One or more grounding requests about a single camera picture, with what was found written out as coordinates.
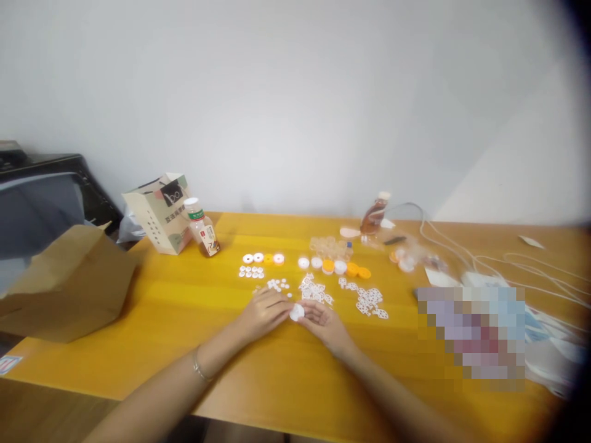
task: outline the orange cap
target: orange cap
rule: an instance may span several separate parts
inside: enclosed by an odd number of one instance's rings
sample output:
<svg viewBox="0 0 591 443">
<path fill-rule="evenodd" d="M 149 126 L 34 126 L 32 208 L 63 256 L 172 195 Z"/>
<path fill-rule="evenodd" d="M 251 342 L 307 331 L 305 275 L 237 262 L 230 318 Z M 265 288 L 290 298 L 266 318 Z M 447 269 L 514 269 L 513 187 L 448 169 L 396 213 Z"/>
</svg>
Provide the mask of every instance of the orange cap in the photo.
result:
<svg viewBox="0 0 591 443">
<path fill-rule="evenodd" d="M 371 272 L 369 272 L 369 269 L 367 269 L 367 268 L 359 268 L 358 275 L 359 275 L 359 278 L 367 280 L 368 278 L 371 277 Z"/>
<path fill-rule="evenodd" d="M 334 261 L 332 260 L 325 260 L 322 262 L 322 269 L 324 269 L 327 272 L 333 272 L 334 271 Z"/>
<path fill-rule="evenodd" d="M 347 277 L 357 277 L 359 266 L 354 263 L 347 264 Z"/>
</svg>

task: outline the yellow wooden table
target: yellow wooden table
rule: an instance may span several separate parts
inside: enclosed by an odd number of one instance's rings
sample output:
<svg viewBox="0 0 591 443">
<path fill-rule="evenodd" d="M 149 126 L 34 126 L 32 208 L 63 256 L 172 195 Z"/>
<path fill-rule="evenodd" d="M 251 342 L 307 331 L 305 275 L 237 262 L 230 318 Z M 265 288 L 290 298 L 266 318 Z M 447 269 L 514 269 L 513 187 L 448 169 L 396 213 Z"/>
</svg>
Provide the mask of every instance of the yellow wooden table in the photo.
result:
<svg viewBox="0 0 591 443">
<path fill-rule="evenodd" d="M 186 353 L 234 319 L 256 285 L 286 278 L 300 298 L 304 271 L 300 255 L 309 255 L 312 236 L 338 236 L 339 228 L 358 221 L 336 218 L 254 214 L 210 214 L 221 253 L 203 258 L 192 243 L 179 256 L 159 255 L 145 239 L 129 253 L 141 262 L 121 317 L 102 330 L 70 344 L 27 338 L 9 354 L 23 360 L 6 378 L 121 400 L 176 357 Z M 418 236 L 418 222 L 399 222 Z M 589 238 L 579 229 L 439 223 L 437 227 L 473 253 L 499 257 L 521 252 L 585 275 Z M 517 239 L 540 241 L 537 250 Z M 461 271 L 459 261 L 422 241 Z M 427 286 L 422 269 L 403 274 L 384 252 L 354 242 L 353 261 L 372 271 L 365 288 L 384 295 L 380 307 L 387 320 L 366 317 L 355 308 L 357 294 L 342 290 L 336 275 L 315 271 L 326 285 L 334 310 L 359 346 L 425 402 L 450 420 L 469 426 L 494 441 L 521 441 L 543 431 L 559 401 L 539 385 L 525 383 L 519 393 L 482 392 L 462 379 L 443 343 L 431 335 L 419 340 L 419 315 L 412 289 Z M 247 253 L 286 256 L 281 267 L 265 267 L 265 279 L 239 278 Z M 509 279 L 548 287 L 515 268 L 499 267 Z M 582 324 L 583 313 L 566 300 L 526 293 L 527 302 L 568 321 Z M 393 434 L 358 382 L 304 328 L 287 320 L 267 337 L 245 349 L 218 377 L 195 414 L 288 433 L 347 442 L 392 441 Z"/>
</svg>

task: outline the brown liquid bottle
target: brown liquid bottle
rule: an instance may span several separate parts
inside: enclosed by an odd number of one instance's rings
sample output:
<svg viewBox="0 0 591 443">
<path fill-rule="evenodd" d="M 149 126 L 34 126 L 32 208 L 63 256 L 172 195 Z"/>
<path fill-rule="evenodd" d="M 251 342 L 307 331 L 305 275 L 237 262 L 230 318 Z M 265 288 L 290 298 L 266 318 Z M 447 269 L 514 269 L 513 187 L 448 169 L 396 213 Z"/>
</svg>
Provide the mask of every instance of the brown liquid bottle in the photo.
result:
<svg viewBox="0 0 591 443">
<path fill-rule="evenodd" d="M 207 217 L 201 206 L 199 199 L 189 198 L 183 202 L 187 209 L 187 214 L 191 219 L 189 229 L 193 238 L 199 245 L 199 250 L 204 257 L 211 257 L 220 252 L 220 242 L 217 240 L 214 231 L 214 224 L 211 219 Z"/>
<path fill-rule="evenodd" d="M 389 199 L 390 193 L 385 191 L 382 191 L 377 195 L 376 202 L 365 213 L 365 217 L 363 217 L 363 220 L 361 221 L 361 227 L 359 230 L 361 231 L 362 236 L 375 235 L 377 233 L 377 230 L 380 228 L 380 223 L 382 223 L 382 220 L 384 219 L 384 212 Z"/>
</svg>

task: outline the silver bracelet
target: silver bracelet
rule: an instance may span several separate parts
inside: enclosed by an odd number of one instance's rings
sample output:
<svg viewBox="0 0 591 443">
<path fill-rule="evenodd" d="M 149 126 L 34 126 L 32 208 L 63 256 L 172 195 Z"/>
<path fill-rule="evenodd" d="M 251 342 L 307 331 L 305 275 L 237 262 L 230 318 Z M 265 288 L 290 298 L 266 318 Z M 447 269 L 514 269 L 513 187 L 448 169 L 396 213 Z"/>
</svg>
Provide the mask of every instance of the silver bracelet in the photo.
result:
<svg viewBox="0 0 591 443">
<path fill-rule="evenodd" d="M 203 373 L 201 372 L 201 369 L 199 368 L 199 364 L 197 363 L 197 351 L 198 350 L 199 350 L 199 346 L 197 346 L 197 348 L 193 351 L 193 370 L 196 373 L 198 373 L 203 380 L 205 380 L 207 383 L 210 383 L 213 380 L 213 378 L 208 378 L 205 375 L 203 375 Z"/>
</svg>

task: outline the human arm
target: human arm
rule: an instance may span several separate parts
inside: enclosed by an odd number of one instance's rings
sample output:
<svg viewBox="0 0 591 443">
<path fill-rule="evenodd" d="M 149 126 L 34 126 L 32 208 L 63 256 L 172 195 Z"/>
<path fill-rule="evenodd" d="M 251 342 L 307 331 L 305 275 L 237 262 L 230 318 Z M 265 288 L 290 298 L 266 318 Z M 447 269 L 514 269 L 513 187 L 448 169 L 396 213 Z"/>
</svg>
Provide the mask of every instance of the human arm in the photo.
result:
<svg viewBox="0 0 591 443">
<path fill-rule="evenodd" d="M 298 323 L 316 335 L 355 375 L 406 442 L 468 443 L 473 440 L 439 416 L 353 342 L 338 314 L 313 300 L 298 301 L 305 316 Z"/>
<path fill-rule="evenodd" d="M 257 292 L 236 320 L 137 388 L 84 443 L 161 441 L 207 388 L 205 379 L 193 369 L 194 358 L 205 377 L 214 377 L 245 346 L 282 323 L 292 307 L 287 297 L 273 289 Z"/>
</svg>

